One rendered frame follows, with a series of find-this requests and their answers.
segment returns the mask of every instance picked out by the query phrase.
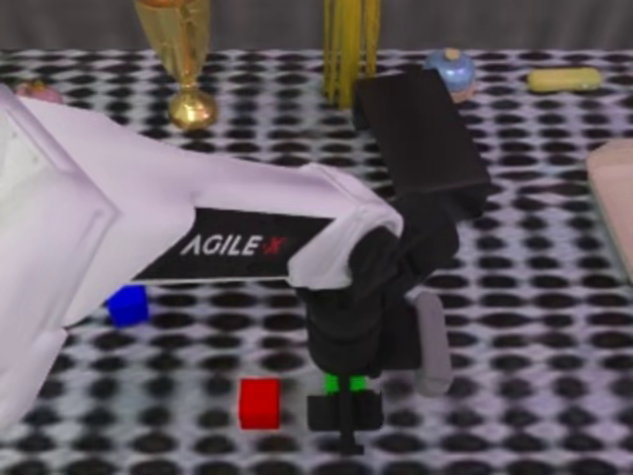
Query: red block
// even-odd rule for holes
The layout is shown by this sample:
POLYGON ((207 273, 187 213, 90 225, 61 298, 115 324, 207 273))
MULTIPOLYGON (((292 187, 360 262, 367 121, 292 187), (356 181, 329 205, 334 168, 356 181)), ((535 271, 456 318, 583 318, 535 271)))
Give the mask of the red block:
POLYGON ((276 379, 239 382, 239 425, 243 429, 276 429, 280 425, 280 384, 276 379))

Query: blue block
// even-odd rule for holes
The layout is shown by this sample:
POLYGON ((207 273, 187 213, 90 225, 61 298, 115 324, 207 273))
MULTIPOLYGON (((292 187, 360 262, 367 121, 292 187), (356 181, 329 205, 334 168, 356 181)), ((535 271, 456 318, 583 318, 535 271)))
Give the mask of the blue block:
POLYGON ((131 327, 149 320, 147 293, 142 285, 128 285, 108 299, 108 311, 115 327, 131 327))

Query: gold vase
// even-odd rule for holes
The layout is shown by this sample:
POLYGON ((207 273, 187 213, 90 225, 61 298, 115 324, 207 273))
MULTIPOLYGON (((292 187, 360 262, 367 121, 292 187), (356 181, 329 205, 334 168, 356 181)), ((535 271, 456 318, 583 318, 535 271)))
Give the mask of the gold vase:
POLYGON ((135 0, 135 6, 149 44, 180 86, 169 102, 171 122, 205 129, 218 117, 216 101, 197 85, 209 47, 211 0, 135 0))

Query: pink object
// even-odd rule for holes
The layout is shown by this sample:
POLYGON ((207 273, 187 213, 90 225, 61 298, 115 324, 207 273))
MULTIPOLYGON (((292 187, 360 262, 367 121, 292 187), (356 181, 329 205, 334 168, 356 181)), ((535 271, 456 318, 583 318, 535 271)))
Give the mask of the pink object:
POLYGON ((46 86, 38 79, 18 84, 16 87, 16 95, 40 99, 41 101, 52 102, 54 104, 63 104, 63 96, 61 93, 50 86, 46 86))

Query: black and white checkered surface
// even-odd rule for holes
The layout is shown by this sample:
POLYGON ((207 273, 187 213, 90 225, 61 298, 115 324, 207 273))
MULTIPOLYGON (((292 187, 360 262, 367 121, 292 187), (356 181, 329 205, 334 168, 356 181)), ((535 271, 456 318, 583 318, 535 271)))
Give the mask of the black and white checkered surface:
MULTIPOLYGON (((385 427, 361 436, 365 456, 343 459, 332 436, 306 429, 304 397, 321 383, 291 290, 154 288, 150 325, 116 330, 101 309, 72 331, 37 406, 0 438, 0 472, 633 473, 633 291, 583 164, 606 140, 633 136, 633 52, 473 55, 480 92, 461 109, 498 192, 483 219, 461 228, 451 268, 428 281, 448 313, 456 379, 447 397, 423 400, 406 375, 385 376, 385 427), (526 91, 530 68, 577 64, 600 68, 604 87, 526 91), (238 428, 235 389, 249 376, 283 380, 279 431, 238 428)), ((397 70, 423 58, 385 51, 380 63, 397 70)), ((174 85, 152 52, 0 55, 0 81, 35 77, 152 138, 281 165, 316 160, 391 193, 372 139, 324 105, 318 51, 212 54, 201 79, 222 118, 191 134, 165 119, 174 85)))

